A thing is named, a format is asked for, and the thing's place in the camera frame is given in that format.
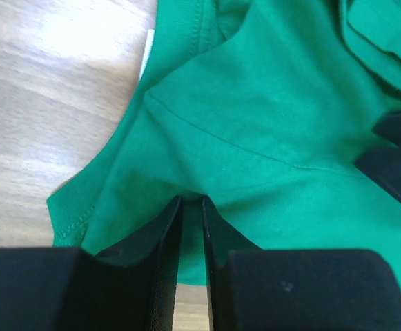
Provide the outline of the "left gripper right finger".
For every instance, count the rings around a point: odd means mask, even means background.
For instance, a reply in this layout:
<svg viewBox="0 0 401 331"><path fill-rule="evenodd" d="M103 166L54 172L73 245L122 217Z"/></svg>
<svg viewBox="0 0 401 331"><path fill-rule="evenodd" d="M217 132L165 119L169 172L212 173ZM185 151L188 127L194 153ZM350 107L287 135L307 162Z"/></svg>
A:
<svg viewBox="0 0 401 331"><path fill-rule="evenodd" d="M401 330L401 289L371 250L264 250L202 201L212 330Z"/></svg>

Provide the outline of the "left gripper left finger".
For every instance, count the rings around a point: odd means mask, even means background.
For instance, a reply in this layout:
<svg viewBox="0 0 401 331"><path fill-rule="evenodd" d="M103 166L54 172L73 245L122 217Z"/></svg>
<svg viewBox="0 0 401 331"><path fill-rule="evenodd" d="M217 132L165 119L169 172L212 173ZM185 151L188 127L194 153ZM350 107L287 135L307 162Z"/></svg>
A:
<svg viewBox="0 0 401 331"><path fill-rule="evenodd" d="M0 330L170 330L183 203L97 254L0 248Z"/></svg>

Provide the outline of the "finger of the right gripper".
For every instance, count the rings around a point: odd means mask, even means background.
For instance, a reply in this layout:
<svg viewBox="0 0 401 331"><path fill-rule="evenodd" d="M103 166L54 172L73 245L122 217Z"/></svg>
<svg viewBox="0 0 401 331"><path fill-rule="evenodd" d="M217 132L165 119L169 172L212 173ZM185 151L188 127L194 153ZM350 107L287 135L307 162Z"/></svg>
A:
<svg viewBox="0 0 401 331"><path fill-rule="evenodd" d="M379 120L373 132L393 146L370 148L355 160L354 165L401 203L401 112Z"/></svg>

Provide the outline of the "green t shirt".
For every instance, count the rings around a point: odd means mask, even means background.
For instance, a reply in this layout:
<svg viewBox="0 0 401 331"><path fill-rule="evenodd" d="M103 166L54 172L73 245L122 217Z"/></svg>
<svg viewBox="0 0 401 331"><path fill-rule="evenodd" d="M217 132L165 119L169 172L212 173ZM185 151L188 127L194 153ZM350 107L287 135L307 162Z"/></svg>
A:
<svg viewBox="0 0 401 331"><path fill-rule="evenodd" d="M353 165L396 111L401 1L159 1L118 128L47 200L53 243L98 253L180 195L202 285L207 195L261 248L371 249L401 286L401 205Z"/></svg>

